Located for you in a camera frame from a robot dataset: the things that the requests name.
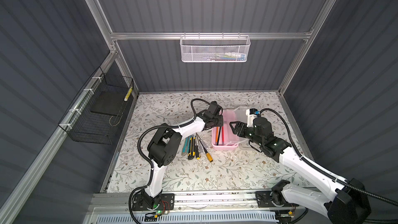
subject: floral pattern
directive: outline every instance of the floral pattern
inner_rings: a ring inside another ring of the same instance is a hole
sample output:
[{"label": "floral pattern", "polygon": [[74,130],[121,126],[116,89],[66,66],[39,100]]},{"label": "floral pattern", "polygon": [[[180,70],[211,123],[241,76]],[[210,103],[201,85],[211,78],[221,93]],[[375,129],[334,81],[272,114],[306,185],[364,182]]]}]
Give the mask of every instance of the floral pattern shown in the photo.
[{"label": "floral pattern", "polygon": [[[138,138],[149,127],[162,123],[173,125],[190,119],[192,117],[190,101],[193,98],[217,101],[224,109],[235,109],[239,106],[257,109],[272,108],[288,122],[275,92],[140,95],[108,186],[108,192],[130,192],[146,183],[149,165],[138,154]],[[200,101],[195,102],[195,108],[206,108],[206,104]],[[277,116],[271,112],[264,112],[263,116],[272,123],[276,136],[288,140],[285,126]],[[148,155],[146,147],[152,135],[152,132],[146,135],[141,144],[146,155]],[[211,130],[199,132],[199,135],[209,147],[213,162],[210,163],[204,156],[199,160],[188,160],[186,156],[181,155],[184,143],[181,142],[176,158],[167,167],[163,179],[164,191],[268,189],[281,179],[301,187],[313,187],[295,171],[254,151],[247,146],[247,142],[241,143],[239,148],[233,151],[216,151],[211,146]]]}]

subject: pink box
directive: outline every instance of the pink box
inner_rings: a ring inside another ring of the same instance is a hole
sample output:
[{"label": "pink box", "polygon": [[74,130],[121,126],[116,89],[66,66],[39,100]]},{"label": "pink box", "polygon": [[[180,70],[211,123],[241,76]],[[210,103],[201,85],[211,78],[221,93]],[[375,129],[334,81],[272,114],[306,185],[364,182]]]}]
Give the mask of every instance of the pink box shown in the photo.
[{"label": "pink box", "polygon": [[234,150],[239,146],[239,144],[236,144],[237,142],[239,142],[239,137],[232,133],[232,129],[229,126],[229,122],[236,121],[235,111],[226,109],[222,113],[222,117],[224,119],[224,127],[223,127],[224,128],[224,145],[222,145],[222,133],[220,134],[220,141],[218,142],[219,145],[217,145],[217,142],[216,142],[216,138],[217,138],[216,137],[216,128],[217,127],[213,127],[211,129],[211,145],[213,146],[213,149],[215,149],[215,150]]}]

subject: red pencil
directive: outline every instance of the red pencil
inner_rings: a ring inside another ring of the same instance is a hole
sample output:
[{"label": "red pencil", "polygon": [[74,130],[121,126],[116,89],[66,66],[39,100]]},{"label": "red pencil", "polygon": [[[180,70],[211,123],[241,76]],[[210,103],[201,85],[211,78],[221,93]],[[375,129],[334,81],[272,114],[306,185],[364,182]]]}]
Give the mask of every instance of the red pencil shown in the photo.
[{"label": "red pencil", "polygon": [[222,145],[224,145],[224,125],[221,127],[221,134],[222,134]]}]

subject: gray striped wall panel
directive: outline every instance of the gray striped wall panel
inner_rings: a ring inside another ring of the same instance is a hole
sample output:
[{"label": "gray striped wall panel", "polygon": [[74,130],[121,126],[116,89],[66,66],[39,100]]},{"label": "gray striped wall panel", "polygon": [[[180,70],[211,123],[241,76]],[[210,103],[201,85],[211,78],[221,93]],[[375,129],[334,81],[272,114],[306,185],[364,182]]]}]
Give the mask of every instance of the gray striped wall panel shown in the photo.
[{"label": "gray striped wall panel", "polygon": [[[109,49],[84,0],[0,0],[0,15],[2,206]],[[112,149],[67,140],[22,208],[29,220],[15,223],[43,223],[45,214],[35,208],[80,222]],[[63,203],[76,200],[78,207]]]},{"label": "gray striped wall panel", "polygon": [[325,0],[99,0],[113,32],[304,32]]},{"label": "gray striped wall panel", "polygon": [[140,92],[278,89],[301,40],[253,40],[247,62],[186,63],[177,40],[119,40]]},{"label": "gray striped wall panel", "polygon": [[[398,0],[338,0],[285,97],[315,160],[398,200]],[[397,218],[371,199],[372,216]]]}]

